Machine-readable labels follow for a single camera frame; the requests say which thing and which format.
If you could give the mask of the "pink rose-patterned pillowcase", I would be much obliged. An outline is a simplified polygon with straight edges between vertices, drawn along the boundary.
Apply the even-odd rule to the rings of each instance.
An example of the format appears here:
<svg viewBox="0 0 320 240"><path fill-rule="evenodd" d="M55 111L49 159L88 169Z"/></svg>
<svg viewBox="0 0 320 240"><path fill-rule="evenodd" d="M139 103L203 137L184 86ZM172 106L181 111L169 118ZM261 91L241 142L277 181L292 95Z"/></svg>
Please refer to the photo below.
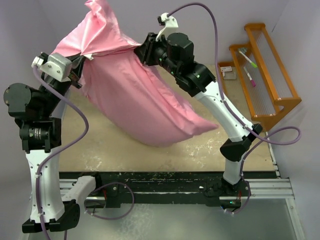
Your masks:
<svg viewBox="0 0 320 240"><path fill-rule="evenodd" d="M138 43L122 33L105 0L88 0L85 18L56 46L65 57L86 59L80 92L117 127L139 142L167 147L218 126L198 115L154 66L142 65Z"/></svg>

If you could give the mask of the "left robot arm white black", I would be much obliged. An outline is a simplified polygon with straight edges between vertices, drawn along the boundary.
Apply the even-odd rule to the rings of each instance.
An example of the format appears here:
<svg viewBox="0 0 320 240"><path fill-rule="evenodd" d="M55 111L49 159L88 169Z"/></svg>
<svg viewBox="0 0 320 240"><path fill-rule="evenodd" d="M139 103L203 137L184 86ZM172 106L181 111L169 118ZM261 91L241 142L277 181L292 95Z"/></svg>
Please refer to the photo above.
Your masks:
<svg viewBox="0 0 320 240"><path fill-rule="evenodd" d="M13 83L3 93L8 114L19 127L31 175L32 208L22 225L25 234L75 228L86 194L98 196L103 191L102 182L92 176L81 177L66 196L61 196L60 190L59 155L65 147L62 120L52 114L60 102L69 102L66 94L70 87L81 88L85 60L80 54L42 53L31 65L40 87Z"/></svg>

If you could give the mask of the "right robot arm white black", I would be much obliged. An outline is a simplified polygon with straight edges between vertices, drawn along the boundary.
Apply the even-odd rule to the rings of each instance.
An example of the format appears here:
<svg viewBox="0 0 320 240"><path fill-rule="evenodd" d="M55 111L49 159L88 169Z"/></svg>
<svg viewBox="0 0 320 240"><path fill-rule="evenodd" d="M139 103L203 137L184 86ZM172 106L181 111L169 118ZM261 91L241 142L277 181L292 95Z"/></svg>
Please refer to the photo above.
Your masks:
<svg viewBox="0 0 320 240"><path fill-rule="evenodd" d="M203 64L194 60L194 44L184 33L168 37L150 32L141 46L134 49L141 63L161 66L171 74L177 85L201 102L227 133L228 139L220 147L225 157L222 190L228 196L240 190L241 169L245 154L263 128L247 120L220 92L218 81Z"/></svg>

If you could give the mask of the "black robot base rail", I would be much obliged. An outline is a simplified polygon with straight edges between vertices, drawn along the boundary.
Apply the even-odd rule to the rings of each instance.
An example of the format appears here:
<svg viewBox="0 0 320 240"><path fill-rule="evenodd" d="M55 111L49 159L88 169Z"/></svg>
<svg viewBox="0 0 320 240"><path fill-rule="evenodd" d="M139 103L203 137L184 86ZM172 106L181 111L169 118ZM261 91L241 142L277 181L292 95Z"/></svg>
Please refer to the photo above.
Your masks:
<svg viewBox="0 0 320 240"><path fill-rule="evenodd" d="M185 172L60 172L60 187L69 189L80 177L95 177L97 192L87 203L119 208L122 204L205 205L238 209L240 198L248 196L247 182L276 179L274 171L246 171L244 181L228 186L221 171Z"/></svg>

